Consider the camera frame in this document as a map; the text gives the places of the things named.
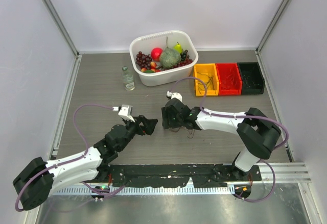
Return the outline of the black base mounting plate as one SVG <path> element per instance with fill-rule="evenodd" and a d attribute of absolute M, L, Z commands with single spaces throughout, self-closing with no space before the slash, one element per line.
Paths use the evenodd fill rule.
<path fill-rule="evenodd" d="M 242 173 L 229 164 L 132 164 L 110 165 L 89 183 L 109 183 L 114 187 L 178 188 L 192 180 L 195 188 L 224 187 L 228 182 L 259 182 L 260 169 L 252 166 Z"/>

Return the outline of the green pear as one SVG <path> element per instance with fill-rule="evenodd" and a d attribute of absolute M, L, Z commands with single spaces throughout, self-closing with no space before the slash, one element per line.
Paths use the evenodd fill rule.
<path fill-rule="evenodd" d="M 177 42 L 174 47 L 174 50 L 176 50 L 179 54 L 181 54 L 183 52 L 182 46 L 179 44 L 179 42 Z"/>

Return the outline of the small peaches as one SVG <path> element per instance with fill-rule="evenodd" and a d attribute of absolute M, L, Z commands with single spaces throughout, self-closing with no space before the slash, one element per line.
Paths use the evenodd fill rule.
<path fill-rule="evenodd" d="M 162 67 L 155 61 L 146 61 L 140 64 L 141 72 L 144 73 L 154 73 L 160 72 Z"/>

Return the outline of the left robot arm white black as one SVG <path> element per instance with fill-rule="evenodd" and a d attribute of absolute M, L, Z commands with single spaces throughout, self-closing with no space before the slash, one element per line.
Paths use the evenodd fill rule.
<path fill-rule="evenodd" d="M 57 160 L 34 158 L 13 180 L 16 211 L 32 210 L 54 192 L 79 182 L 105 182 L 109 176 L 108 164 L 134 136 L 152 135 L 157 123 L 157 119 L 139 115 L 122 125 L 114 125 L 103 139 L 83 152 Z"/>

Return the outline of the red cherry bunch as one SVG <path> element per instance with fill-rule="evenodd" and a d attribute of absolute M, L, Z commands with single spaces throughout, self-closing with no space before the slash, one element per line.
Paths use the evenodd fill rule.
<path fill-rule="evenodd" d="M 175 64 L 174 66 L 172 66 L 170 68 L 162 68 L 162 71 L 166 71 L 166 70 L 170 70 L 170 69 L 174 69 L 174 68 L 179 68 L 179 67 L 184 67 L 184 66 L 190 65 L 192 63 L 193 63 L 192 59 L 181 60 L 179 63 Z"/>

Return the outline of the green netted melon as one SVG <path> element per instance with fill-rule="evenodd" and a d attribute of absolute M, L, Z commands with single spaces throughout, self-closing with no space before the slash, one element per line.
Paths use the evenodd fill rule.
<path fill-rule="evenodd" d="M 165 49 L 159 58 L 163 68 L 170 68 L 181 61 L 180 54 L 171 48 Z"/>

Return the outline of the yellow storage bin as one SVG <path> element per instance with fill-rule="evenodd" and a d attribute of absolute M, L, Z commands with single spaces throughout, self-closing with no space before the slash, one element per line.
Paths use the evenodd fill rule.
<path fill-rule="evenodd" d="M 194 66 L 194 77 L 201 81 L 195 81 L 196 96 L 204 96 L 207 90 L 207 96 L 218 96 L 219 79 L 214 63 L 196 64 Z"/>

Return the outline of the red storage bin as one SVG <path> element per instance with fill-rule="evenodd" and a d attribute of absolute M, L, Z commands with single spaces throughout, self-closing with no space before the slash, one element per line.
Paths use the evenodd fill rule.
<path fill-rule="evenodd" d="M 216 63 L 219 96 L 241 95 L 242 80 L 237 63 Z"/>

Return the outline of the red pomegranate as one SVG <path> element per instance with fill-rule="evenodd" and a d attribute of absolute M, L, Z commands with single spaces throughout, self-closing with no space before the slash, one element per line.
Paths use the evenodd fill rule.
<path fill-rule="evenodd" d="M 156 47 L 151 51 L 151 58 L 154 61 L 159 61 L 160 55 L 163 52 L 162 48 Z"/>

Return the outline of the black storage bin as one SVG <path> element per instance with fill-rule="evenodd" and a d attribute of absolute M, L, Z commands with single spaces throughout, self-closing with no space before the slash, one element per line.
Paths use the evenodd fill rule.
<path fill-rule="evenodd" d="M 265 80 L 258 62 L 238 62 L 238 69 L 242 80 L 242 95 L 263 94 Z"/>

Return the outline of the white plastic basket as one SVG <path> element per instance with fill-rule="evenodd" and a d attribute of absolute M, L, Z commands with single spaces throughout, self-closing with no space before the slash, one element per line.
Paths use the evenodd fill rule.
<path fill-rule="evenodd" d="M 141 82 L 149 87 L 188 77 L 199 58 L 188 34 L 179 30 L 138 37 L 129 53 Z"/>

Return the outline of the dark red grape bunch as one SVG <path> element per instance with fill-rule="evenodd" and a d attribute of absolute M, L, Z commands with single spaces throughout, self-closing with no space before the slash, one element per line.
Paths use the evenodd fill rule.
<path fill-rule="evenodd" d="M 140 67 L 140 64 L 141 64 L 142 62 L 153 61 L 153 59 L 151 58 L 150 55 L 145 55 L 145 54 L 143 54 L 141 51 L 139 51 L 139 52 L 137 53 L 137 55 L 136 55 L 136 59 L 135 59 L 135 61 L 136 61 L 136 64 Z"/>

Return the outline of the clear glass bottle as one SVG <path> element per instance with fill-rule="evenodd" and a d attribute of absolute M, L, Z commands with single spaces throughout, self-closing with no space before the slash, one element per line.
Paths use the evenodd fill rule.
<path fill-rule="evenodd" d="M 127 66 L 122 67 L 122 79 L 124 88 L 126 90 L 132 91 L 135 89 L 133 73 L 128 69 Z"/>

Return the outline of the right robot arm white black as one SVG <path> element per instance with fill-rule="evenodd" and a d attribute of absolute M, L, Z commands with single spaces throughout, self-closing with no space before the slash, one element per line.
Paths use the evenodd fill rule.
<path fill-rule="evenodd" d="M 189 130 L 216 130 L 238 135 L 245 148 L 231 165 L 231 176 L 238 181 L 245 179 L 259 160 L 267 160 L 281 136 L 280 128 L 259 109 L 246 112 L 225 113 L 204 107 L 189 108 L 177 98 L 161 108 L 164 129 L 184 127 Z"/>

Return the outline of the dark purple grape bunch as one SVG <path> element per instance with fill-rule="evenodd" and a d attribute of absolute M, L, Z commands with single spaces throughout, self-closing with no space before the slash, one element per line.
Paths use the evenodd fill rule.
<path fill-rule="evenodd" d="M 187 50 L 187 49 L 184 50 L 184 51 L 180 54 L 180 56 L 181 56 L 181 60 L 182 60 L 182 61 L 188 60 L 188 59 L 189 59 L 188 50 Z"/>

